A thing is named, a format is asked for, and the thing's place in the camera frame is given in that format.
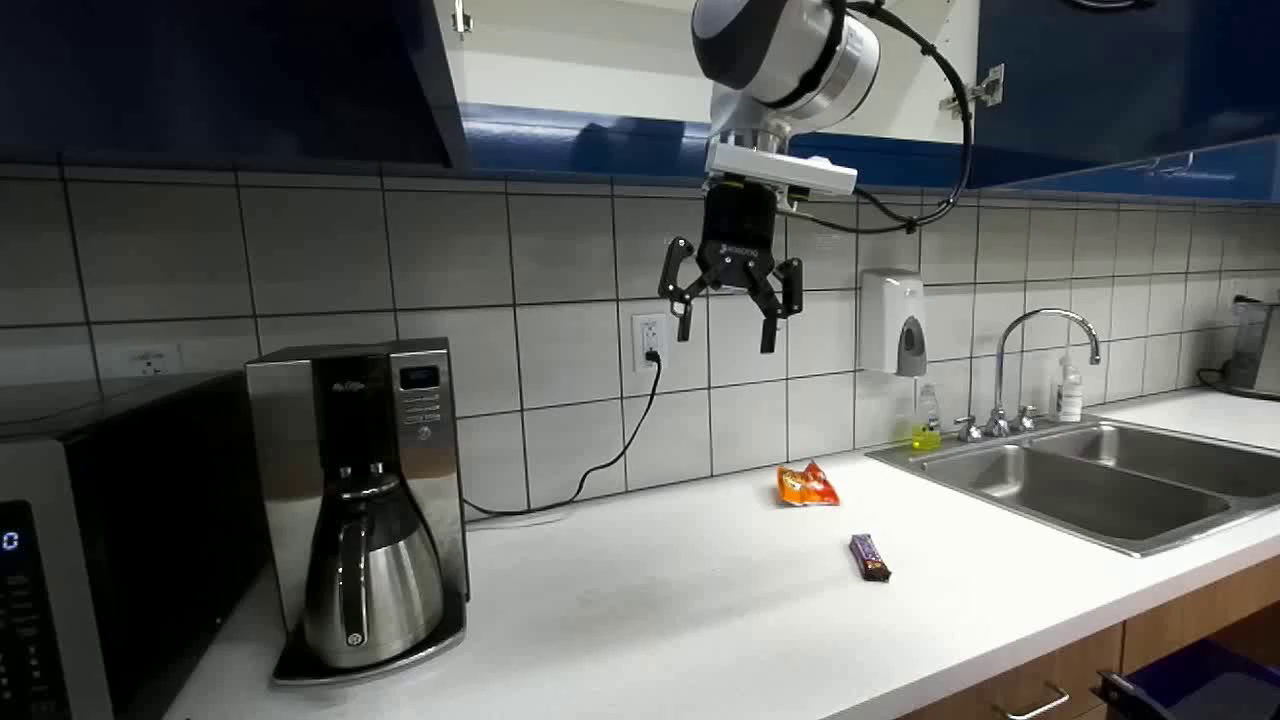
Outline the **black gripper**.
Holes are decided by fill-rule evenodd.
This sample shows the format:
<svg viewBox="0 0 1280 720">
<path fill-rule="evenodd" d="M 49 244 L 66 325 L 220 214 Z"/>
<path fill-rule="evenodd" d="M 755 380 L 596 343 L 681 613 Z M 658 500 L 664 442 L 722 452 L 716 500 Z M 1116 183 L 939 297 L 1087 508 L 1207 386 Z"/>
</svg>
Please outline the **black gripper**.
<svg viewBox="0 0 1280 720">
<path fill-rule="evenodd" d="M 774 231 L 774 193 L 745 182 L 745 178 L 716 178 L 703 196 L 703 223 L 697 270 L 703 287 L 760 287 L 760 349 L 771 352 L 778 325 L 803 308 L 803 262 L 789 255 L 774 266 L 771 255 Z M 690 262 L 690 242 L 670 237 L 664 266 L 658 266 L 658 302 L 675 320 L 675 341 L 690 336 L 690 302 L 697 282 L 681 282 L 681 270 Z"/>
</svg>

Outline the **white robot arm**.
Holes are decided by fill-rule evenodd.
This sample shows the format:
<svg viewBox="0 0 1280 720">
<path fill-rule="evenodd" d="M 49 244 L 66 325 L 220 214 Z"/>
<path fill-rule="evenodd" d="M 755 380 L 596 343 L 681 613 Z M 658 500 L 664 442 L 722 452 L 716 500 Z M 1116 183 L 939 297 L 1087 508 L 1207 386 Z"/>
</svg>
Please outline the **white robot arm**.
<svg viewBox="0 0 1280 720">
<path fill-rule="evenodd" d="M 745 287 L 762 315 L 760 349 L 803 308 L 803 262 L 771 255 L 774 214 L 791 193 L 852 196 L 859 173 L 791 155 L 789 139 L 847 121 L 881 76 L 876 32 L 847 0 L 697 0 L 690 49 L 713 80 L 698 242 L 675 237 L 657 293 L 690 333 L 706 287 Z"/>
</svg>

